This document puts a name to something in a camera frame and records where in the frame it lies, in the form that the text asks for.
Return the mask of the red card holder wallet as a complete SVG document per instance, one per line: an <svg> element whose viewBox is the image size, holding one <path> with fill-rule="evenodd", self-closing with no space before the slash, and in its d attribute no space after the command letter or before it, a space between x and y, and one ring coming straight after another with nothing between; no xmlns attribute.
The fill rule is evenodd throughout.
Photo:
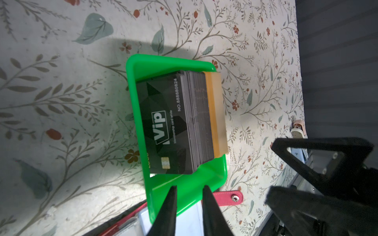
<svg viewBox="0 0 378 236"><path fill-rule="evenodd" d="M242 204L240 191L214 192L219 206ZM123 214L89 231L89 236L146 236L153 223L148 218L147 203L135 206L129 214ZM176 216L175 236L204 236L202 200L184 213Z"/></svg>

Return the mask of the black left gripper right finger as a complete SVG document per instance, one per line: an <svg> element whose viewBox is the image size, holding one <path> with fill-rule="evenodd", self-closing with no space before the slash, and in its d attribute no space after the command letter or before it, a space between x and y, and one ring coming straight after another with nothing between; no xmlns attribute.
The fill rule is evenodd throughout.
<svg viewBox="0 0 378 236"><path fill-rule="evenodd" d="M209 186L203 189L203 229L205 236L233 236Z"/></svg>

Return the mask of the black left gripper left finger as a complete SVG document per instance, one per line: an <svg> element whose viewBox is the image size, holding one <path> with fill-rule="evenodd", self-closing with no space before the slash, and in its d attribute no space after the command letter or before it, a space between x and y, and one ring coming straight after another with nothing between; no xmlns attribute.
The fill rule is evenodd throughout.
<svg viewBox="0 0 378 236"><path fill-rule="evenodd" d="M147 236L174 236L177 216L177 186L172 186Z"/></svg>

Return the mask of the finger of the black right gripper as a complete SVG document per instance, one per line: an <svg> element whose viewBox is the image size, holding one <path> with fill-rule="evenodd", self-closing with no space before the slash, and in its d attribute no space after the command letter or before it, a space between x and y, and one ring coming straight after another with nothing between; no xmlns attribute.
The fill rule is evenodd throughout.
<svg viewBox="0 0 378 236"><path fill-rule="evenodd" d="M271 187L265 203L293 236L318 236L316 220L357 236L378 234L378 209L334 197Z"/></svg>
<svg viewBox="0 0 378 236"><path fill-rule="evenodd" d="M313 151L309 166L287 149ZM324 195L376 195L378 170L364 162L374 145L362 138L277 138L272 151Z"/></svg>

